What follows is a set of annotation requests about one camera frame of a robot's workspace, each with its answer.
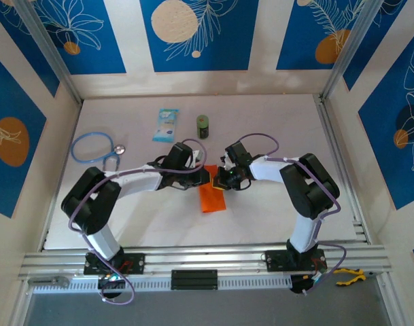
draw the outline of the blue stethoscope tubing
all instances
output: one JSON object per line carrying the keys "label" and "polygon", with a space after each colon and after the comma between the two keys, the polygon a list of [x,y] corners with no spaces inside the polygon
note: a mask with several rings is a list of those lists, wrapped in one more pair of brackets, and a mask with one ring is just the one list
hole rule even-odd
{"label": "blue stethoscope tubing", "polygon": [[[110,142],[111,152],[109,152],[109,153],[107,153],[105,155],[102,155],[99,158],[94,158],[94,159],[91,159],[91,160],[80,160],[79,158],[77,158],[77,156],[75,156],[75,154],[73,152],[73,149],[74,149],[75,145],[79,141],[81,141],[82,139],[85,139],[86,137],[90,137],[90,136],[104,136],[105,138],[107,138],[109,140],[109,142]],[[110,158],[110,157],[112,157],[112,156],[115,156],[116,157],[116,170],[117,170],[118,167],[119,167],[120,158],[119,158],[119,155],[114,151],[114,148],[115,147],[114,147],[113,139],[111,139],[111,137],[108,134],[106,134],[105,132],[101,132],[101,131],[88,132],[86,134],[82,134],[76,140],[74,140],[72,142],[72,145],[71,145],[71,155],[72,155],[72,158],[76,162],[83,163],[83,164],[86,164],[86,163],[95,163],[95,162],[98,162],[98,161],[101,161],[102,160],[104,167],[105,167],[105,163],[106,163],[107,159]]]}

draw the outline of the wipes packet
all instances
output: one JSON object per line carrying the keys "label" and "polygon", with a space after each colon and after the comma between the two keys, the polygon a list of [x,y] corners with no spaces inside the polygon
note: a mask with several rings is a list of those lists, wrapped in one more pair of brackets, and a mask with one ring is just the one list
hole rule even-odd
{"label": "wipes packet", "polygon": [[160,112],[158,112],[157,131],[152,138],[153,141],[173,143],[178,112],[179,109],[160,109]]}

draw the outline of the beige circle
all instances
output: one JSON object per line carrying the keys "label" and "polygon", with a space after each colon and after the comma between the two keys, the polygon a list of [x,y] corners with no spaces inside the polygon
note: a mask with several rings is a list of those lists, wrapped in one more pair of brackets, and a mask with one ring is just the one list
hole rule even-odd
{"label": "beige circle", "polygon": [[187,41],[198,30],[198,18],[181,0],[166,0],[152,13],[152,29],[159,39],[167,43]]}
{"label": "beige circle", "polygon": [[193,51],[192,52],[192,57],[193,58],[199,58],[201,56],[201,53],[199,51]]}
{"label": "beige circle", "polygon": [[12,0],[0,0],[2,3],[4,3],[5,5],[9,5],[10,7],[14,6],[14,3],[12,2]]}
{"label": "beige circle", "polygon": [[297,0],[297,4],[301,7],[309,5],[311,2],[312,0]]}

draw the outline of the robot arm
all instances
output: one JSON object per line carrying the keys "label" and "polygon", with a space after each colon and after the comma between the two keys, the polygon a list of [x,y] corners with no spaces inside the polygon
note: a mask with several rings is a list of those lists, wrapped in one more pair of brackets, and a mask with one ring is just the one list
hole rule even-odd
{"label": "robot arm", "polygon": [[119,266],[123,263],[124,252],[107,224],[116,201],[138,192],[153,192],[165,187],[173,187],[174,183],[179,184],[180,187],[177,189],[186,190],[210,182],[209,173],[204,168],[186,174],[162,171],[162,169],[189,170],[195,160],[189,146],[176,143],[167,156],[159,157],[136,169],[152,170],[152,172],[124,175],[124,171],[104,173],[96,167],[88,168],[63,200],[62,210],[68,217],[72,216],[86,194],[98,182],[114,174],[121,175],[115,178],[115,181],[104,183],[95,193],[96,196],[87,200],[74,220],[95,250],[113,266]]}
{"label": "robot arm", "polygon": [[[238,141],[225,149],[224,167],[219,167],[213,181],[214,187],[241,190],[241,182],[269,180],[284,183],[294,208],[297,210],[296,226],[288,241],[288,250],[295,256],[296,265],[305,253],[316,250],[320,217],[333,203],[309,175],[297,164],[269,160],[268,156],[252,157]],[[313,154],[306,154],[299,161],[306,166],[324,187],[335,197],[339,189],[320,161]]]}

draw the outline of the pliers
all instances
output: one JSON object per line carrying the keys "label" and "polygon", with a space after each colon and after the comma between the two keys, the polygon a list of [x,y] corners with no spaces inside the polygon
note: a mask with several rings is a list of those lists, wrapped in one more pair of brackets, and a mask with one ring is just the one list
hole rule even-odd
{"label": "pliers", "polygon": [[353,274],[353,275],[356,275],[356,277],[347,282],[337,282],[338,287],[348,287],[349,285],[352,285],[358,282],[359,280],[366,280],[369,277],[375,277],[377,275],[382,274],[381,272],[364,272],[364,270],[362,269],[350,270],[348,268],[340,268],[334,271],[334,274],[340,274],[340,273]]}

